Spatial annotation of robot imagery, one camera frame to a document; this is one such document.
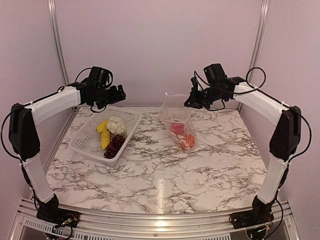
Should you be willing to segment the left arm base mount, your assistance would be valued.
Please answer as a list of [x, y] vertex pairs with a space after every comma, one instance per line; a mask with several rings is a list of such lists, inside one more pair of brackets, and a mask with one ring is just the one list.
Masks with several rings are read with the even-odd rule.
[[78, 211], [60, 208], [59, 200], [57, 198], [52, 198], [47, 203], [36, 200], [35, 207], [37, 210], [36, 217], [40, 220], [61, 227], [65, 221], [71, 219], [71, 222], [69, 223], [71, 227], [76, 228], [78, 225], [80, 213]]

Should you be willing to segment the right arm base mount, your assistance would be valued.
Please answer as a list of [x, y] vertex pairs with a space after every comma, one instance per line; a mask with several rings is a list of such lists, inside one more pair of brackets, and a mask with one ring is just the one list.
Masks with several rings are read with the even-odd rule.
[[268, 223], [274, 220], [272, 204], [264, 204], [262, 202], [253, 203], [251, 210], [232, 213], [228, 220], [234, 229]]

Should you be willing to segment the clear zip top bag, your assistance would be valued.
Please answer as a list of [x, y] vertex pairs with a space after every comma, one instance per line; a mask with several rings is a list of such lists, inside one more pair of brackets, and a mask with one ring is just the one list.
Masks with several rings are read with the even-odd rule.
[[159, 109], [159, 117], [173, 141], [185, 151], [191, 151], [197, 143], [197, 135], [191, 120], [191, 109], [184, 105], [188, 96], [165, 93]]

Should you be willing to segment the white cauliflower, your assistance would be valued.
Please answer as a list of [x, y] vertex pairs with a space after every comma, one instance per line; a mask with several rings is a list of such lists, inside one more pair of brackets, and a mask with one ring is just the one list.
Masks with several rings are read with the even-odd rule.
[[108, 119], [106, 128], [113, 135], [125, 135], [127, 133], [127, 125], [125, 122], [118, 116], [111, 116]]

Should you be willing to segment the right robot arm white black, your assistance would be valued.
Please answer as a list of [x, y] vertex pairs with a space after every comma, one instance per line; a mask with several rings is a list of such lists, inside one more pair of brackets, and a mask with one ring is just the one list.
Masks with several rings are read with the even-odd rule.
[[286, 181], [289, 159], [297, 150], [301, 139], [301, 110], [286, 106], [265, 93], [259, 87], [249, 85], [241, 77], [225, 78], [216, 85], [199, 90], [199, 81], [191, 78], [192, 88], [185, 107], [209, 109], [218, 100], [235, 100], [262, 115], [275, 127], [269, 142], [269, 164], [264, 182], [252, 202], [247, 219], [258, 224], [276, 201], [278, 191]]

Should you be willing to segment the red bell pepper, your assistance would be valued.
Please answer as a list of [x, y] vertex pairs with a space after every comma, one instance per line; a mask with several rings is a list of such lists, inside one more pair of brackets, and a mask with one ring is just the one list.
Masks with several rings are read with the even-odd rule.
[[172, 122], [171, 123], [171, 132], [174, 133], [176, 136], [187, 136], [187, 130], [185, 124], [181, 122]]

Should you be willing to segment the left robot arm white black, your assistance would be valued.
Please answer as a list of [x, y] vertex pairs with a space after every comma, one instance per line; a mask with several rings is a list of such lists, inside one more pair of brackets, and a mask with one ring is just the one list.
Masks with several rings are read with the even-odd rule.
[[80, 105], [107, 105], [126, 99], [123, 86], [98, 86], [93, 82], [74, 82], [54, 93], [25, 104], [16, 103], [9, 114], [8, 139], [19, 159], [25, 181], [39, 205], [38, 212], [53, 223], [63, 219], [57, 196], [51, 189], [41, 163], [41, 142], [37, 127], [47, 119]]

